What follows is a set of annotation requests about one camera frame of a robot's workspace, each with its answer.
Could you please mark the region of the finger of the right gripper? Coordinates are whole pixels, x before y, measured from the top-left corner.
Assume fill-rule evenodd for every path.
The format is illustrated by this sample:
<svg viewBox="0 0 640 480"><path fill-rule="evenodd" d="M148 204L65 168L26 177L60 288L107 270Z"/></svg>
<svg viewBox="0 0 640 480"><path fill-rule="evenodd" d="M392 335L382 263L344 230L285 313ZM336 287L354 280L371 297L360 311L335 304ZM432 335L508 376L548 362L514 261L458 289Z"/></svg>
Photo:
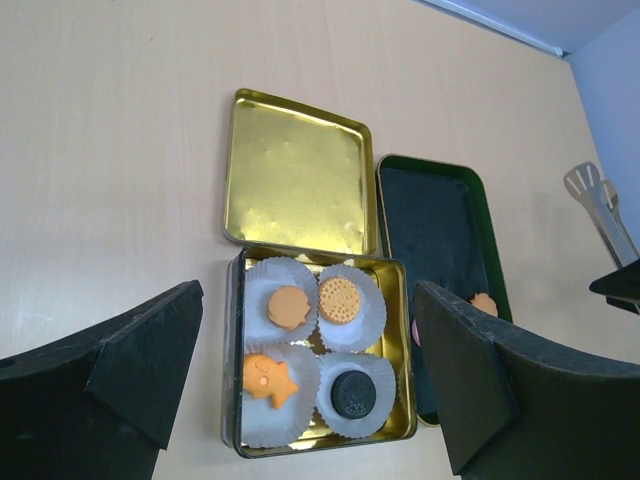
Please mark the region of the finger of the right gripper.
<svg viewBox="0 0 640 480"><path fill-rule="evenodd" d="M640 260L594 280L589 285L593 293L603 295L606 302L614 307L639 313Z"/></svg>

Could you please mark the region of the metal tongs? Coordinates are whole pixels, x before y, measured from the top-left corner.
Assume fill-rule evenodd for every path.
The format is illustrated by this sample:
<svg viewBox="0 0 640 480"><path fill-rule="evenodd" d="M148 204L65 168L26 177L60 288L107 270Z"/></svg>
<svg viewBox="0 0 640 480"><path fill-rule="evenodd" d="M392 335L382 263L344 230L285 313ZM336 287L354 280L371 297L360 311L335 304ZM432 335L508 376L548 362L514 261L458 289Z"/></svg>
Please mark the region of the metal tongs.
<svg viewBox="0 0 640 480"><path fill-rule="evenodd" d="M564 175L563 184L589 215L615 266L621 269L638 260L639 252L620 216L615 186L598 167L592 162L579 164Z"/></svg>

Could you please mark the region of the orange fish cookie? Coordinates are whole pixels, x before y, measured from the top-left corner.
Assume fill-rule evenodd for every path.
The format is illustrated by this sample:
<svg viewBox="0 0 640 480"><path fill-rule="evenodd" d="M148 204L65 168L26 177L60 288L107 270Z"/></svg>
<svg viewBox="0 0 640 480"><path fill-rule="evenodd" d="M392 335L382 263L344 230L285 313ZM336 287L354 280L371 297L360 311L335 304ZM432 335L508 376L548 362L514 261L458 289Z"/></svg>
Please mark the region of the orange fish cookie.
<svg viewBox="0 0 640 480"><path fill-rule="evenodd" d="M280 409L299 392L299 386L290 376L288 364L263 354L244 357L243 389L255 399L268 398L274 409Z"/></svg>

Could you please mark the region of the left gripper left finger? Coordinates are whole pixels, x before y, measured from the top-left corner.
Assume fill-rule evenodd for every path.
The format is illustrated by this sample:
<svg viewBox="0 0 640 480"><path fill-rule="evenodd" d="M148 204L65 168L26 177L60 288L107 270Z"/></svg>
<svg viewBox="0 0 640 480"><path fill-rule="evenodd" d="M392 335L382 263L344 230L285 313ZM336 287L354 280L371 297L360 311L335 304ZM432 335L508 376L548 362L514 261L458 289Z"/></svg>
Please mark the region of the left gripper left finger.
<svg viewBox="0 0 640 480"><path fill-rule="evenodd" d="M203 316L196 280L1 361L4 479L149 479Z"/></svg>

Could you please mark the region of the round tan biscuit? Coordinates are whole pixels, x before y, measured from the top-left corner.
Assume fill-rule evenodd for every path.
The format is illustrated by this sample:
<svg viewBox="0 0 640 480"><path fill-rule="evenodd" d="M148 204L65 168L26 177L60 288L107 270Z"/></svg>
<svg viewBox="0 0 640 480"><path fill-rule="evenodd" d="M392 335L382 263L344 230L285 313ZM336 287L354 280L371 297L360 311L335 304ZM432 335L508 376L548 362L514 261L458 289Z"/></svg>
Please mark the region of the round tan biscuit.
<svg viewBox="0 0 640 480"><path fill-rule="evenodd" d="M357 286L343 276L328 277L319 284L319 312L329 323L343 325L353 321L361 308Z"/></svg>

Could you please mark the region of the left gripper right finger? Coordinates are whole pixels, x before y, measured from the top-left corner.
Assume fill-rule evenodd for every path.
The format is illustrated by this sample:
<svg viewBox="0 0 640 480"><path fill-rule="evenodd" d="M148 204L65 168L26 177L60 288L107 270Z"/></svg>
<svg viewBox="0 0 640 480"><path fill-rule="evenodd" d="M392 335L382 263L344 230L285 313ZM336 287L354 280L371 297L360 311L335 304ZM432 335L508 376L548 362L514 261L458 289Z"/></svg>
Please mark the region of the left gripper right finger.
<svg viewBox="0 0 640 480"><path fill-rule="evenodd" d="M636 364L541 337L429 281L414 310L455 475L638 477Z"/></svg>

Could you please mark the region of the black sandwich cookie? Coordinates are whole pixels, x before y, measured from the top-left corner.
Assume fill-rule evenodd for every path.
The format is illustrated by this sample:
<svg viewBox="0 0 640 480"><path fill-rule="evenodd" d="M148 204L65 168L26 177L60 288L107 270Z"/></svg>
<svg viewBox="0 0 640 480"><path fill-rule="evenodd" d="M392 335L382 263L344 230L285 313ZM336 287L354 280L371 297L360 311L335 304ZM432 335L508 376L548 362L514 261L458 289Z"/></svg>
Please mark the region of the black sandwich cookie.
<svg viewBox="0 0 640 480"><path fill-rule="evenodd" d="M331 386L331 403L334 410L348 420L368 416L377 399L376 387L371 377L363 371L348 370L336 377Z"/></svg>

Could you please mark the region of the gold tin lid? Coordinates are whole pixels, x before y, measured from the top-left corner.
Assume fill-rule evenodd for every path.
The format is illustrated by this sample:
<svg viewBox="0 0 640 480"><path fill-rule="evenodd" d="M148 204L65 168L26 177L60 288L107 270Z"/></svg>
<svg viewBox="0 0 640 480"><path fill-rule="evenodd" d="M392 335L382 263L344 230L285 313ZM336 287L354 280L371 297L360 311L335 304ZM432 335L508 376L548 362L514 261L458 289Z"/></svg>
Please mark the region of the gold tin lid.
<svg viewBox="0 0 640 480"><path fill-rule="evenodd" d="M229 121L223 231L243 244L372 255L372 135L356 120L241 88Z"/></svg>

